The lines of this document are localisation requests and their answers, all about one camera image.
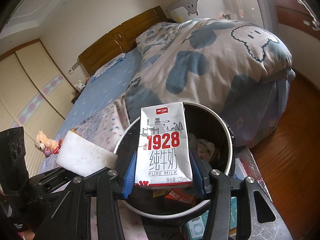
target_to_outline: teddy bear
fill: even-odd
[[[82,84],[81,80],[79,80],[79,84],[75,84],[75,88],[81,92],[81,90],[85,88],[85,84]]]
[[[59,143],[55,140],[47,138],[47,136],[39,131],[35,140],[35,147],[42,151],[46,158],[48,158],[52,153],[54,153],[55,149],[59,146]]]

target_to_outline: plush bunny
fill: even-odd
[[[85,84],[82,84],[81,80],[79,80],[79,83],[75,84],[75,88],[80,92],[82,89],[85,88]]]

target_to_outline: trash can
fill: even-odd
[[[197,138],[212,142],[220,151],[219,160],[212,164],[213,169],[223,171],[228,176],[234,173],[234,136],[228,126],[214,111],[197,103],[183,102],[187,132]],[[118,160],[126,159],[132,147],[138,147],[140,118],[136,119],[120,138],[114,153]],[[153,190],[133,186],[125,205],[142,216],[168,222],[183,224],[203,214],[209,209],[209,200],[198,201],[197,205],[186,209],[184,205],[167,207],[165,196],[153,198]]]

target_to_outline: pure milk carton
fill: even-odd
[[[141,108],[135,185],[153,189],[192,185],[182,102]]]

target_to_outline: cartoon print duvet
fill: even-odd
[[[141,68],[125,95],[131,122],[142,107],[177,101],[200,103],[219,114],[263,80],[279,73],[287,80],[292,64],[278,37],[237,20],[159,23],[136,42]]]

